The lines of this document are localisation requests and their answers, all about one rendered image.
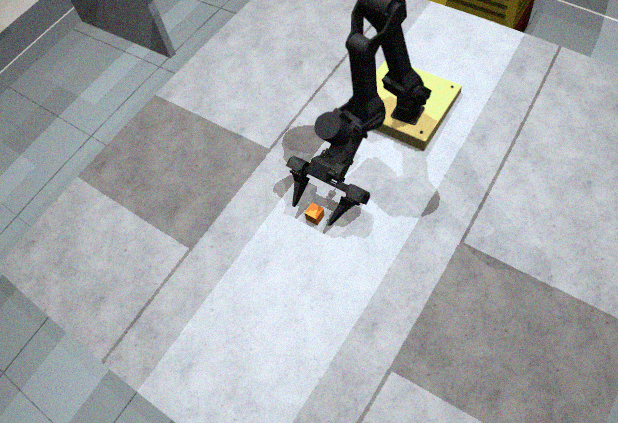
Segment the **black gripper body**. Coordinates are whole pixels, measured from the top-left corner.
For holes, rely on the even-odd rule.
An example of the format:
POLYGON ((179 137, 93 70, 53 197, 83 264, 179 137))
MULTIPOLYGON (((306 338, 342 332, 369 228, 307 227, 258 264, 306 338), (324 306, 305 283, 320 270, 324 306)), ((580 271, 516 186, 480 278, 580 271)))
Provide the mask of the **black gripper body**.
MULTIPOLYGON (((347 185, 347 184, 343 183, 345 181, 345 179, 346 179, 344 177, 345 177, 345 175, 346 175, 350 165, 352 165, 353 162, 354 162, 353 161, 354 155, 352 155, 352 154, 350 154, 350 153, 348 153, 348 152, 346 152, 346 151, 344 151, 344 150, 342 150, 342 149, 340 149, 338 147, 335 147, 333 145, 330 145, 329 149, 326 148, 326 151, 329 152, 328 157, 330 157, 330 158, 332 158, 334 160, 336 160, 337 156, 341 157, 343 159, 342 164, 346 165, 346 169, 345 169, 345 172, 344 172, 344 175, 343 175, 342 179, 338 180, 337 183, 332 181, 332 179, 330 179, 327 182, 325 182, 325 181, 323 181, 323 182, 325 182, 325 183, 327 183, 327 184, 329 184, 329 185, 331 185, 331 186, 333 186, 333 187, 335 187, 335 188, 345 192, 346 193, 346 197, 345 198, 347 198, 347 199, 349 199, 349 200, 351 200, 353 202, 356 202, 356 203, 362 203, 362 204, 367 205, 367 203, 368 203, 368 201, 370 199, 370 192, 368 192, 368 191, 366 191, 366 190, 364 190, 364 189, 362 189, 362 188, 360 188, 360 187, 358 187, 358 186, 356 186, 354 184, 350 183, 349 185, 347 185)), ((340 159, 340 160, 342 160, 342 159, 340 159)), ((291 171, 306 177, 308 175, 307 170, 308 170, 309 164, 310 164, 309 162, 307 162, 307 161, 305 161, 305 160, 303 160, 301 158, 298 158, 296 156, 292 156, 288 160, 286 166, 291 168, 292 169, 291 171)))

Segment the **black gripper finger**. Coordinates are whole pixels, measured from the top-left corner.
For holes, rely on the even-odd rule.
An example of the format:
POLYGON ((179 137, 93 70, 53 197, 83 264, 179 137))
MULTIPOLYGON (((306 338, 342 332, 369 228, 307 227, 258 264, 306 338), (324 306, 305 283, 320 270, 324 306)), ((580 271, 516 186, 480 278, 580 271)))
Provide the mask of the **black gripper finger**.
POLYGON ((341 217, 347 210, 352 208, 354 205, 360 206, 360 203, 353 202, 343 196, 341 196, 340 202, 331 216, 328 225, 331 226, 339 217, 341 217))
POLYGON ((297 203, 299 202, 310 178, 299 175, 291 170, 290 170, 290 173, 293 174, 293 178, 294 178, 294 193, 293 193, 292 206, 295 207, 297 203))

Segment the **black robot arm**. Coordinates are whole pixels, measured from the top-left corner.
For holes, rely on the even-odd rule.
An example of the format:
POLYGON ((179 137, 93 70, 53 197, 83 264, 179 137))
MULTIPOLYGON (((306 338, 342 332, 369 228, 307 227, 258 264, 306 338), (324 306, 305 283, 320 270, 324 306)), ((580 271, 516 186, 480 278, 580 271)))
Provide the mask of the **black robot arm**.
MULTIPOLYGON (((401 27, 405 18, 405 0, 357 0, 351 14, 351 32, 345 42, 353 96, 339 109, 317 117, 314 129, 318 137, 355 156, 363 138, 368 138, 367 132, 383 124, 386 110, 377 92, 375 56, 380 46, 389 69, 381 80, 383 88, 397 96, 390 117, 411 125, 418 123, 432 90, 424 86, 422 77, 411 66, 401 27), (371 39, 363 35, 364 17, 377 33, 371 39)), ((341 157, 334 160, 328 154, 323 150, 313 157, 307 173, 325 182, 338 181, 346 165, 341 157)))

